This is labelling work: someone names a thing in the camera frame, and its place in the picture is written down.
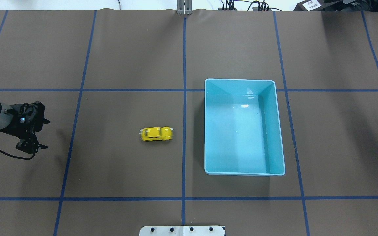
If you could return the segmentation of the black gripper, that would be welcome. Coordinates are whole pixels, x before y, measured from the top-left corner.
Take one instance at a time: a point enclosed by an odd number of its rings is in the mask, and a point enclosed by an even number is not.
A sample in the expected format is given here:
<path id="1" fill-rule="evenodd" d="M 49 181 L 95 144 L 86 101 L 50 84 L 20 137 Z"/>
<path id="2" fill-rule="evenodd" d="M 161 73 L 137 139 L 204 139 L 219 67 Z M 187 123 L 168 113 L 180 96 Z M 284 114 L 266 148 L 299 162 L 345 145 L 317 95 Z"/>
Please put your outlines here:
<path id="1" fill-rule="evenodd" d="M 36 154 L 41 149 L 48 149 L 48 146 L 39 143 L 36 133 L 43 129 L 43 125 L 49 124 L 51 121 L 45 118 L 44 111 L 40 111 L 33 114 L 31 125 L 21 124 L 19 119 L 21 105 L 22 103 L 13 104 L 10 105 L 10 108 L 3 110 L 4 114 L 12 115 L 12 120 L 0 132 L 19 138 L 15 148 L 27 154 Z"/>

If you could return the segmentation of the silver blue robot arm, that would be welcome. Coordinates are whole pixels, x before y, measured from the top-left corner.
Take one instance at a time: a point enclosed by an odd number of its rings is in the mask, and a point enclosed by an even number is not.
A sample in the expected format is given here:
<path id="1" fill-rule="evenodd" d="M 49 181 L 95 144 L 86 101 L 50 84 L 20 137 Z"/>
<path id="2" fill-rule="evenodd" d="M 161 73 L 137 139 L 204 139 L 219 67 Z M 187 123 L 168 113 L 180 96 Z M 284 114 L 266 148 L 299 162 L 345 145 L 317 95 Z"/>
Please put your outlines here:
<path id="1" fill-rule="evenodd" d="M 38 141 L 36 133 L 50 122 L 45 118 L 45 105 L 40 101 L 13 105 L 0 102 L 0 132 L 18 138 L 15 148 L 31 156 L 16 156 L 1 149 L 0 154 L 20 160 L 33 159 L 38 151 L 48 149 Z"/>

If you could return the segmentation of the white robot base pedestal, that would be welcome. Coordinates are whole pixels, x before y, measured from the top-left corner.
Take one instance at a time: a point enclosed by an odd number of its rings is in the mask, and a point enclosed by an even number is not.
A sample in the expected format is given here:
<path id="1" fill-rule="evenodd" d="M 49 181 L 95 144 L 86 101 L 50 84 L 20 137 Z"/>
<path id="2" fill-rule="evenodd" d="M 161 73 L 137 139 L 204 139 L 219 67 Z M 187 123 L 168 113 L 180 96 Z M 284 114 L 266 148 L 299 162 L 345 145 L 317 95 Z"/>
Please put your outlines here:
<path id="1" fill-rule="evenodd" d="M 140 236 L 225 236 L 225 226 L 144 226 Z"/>

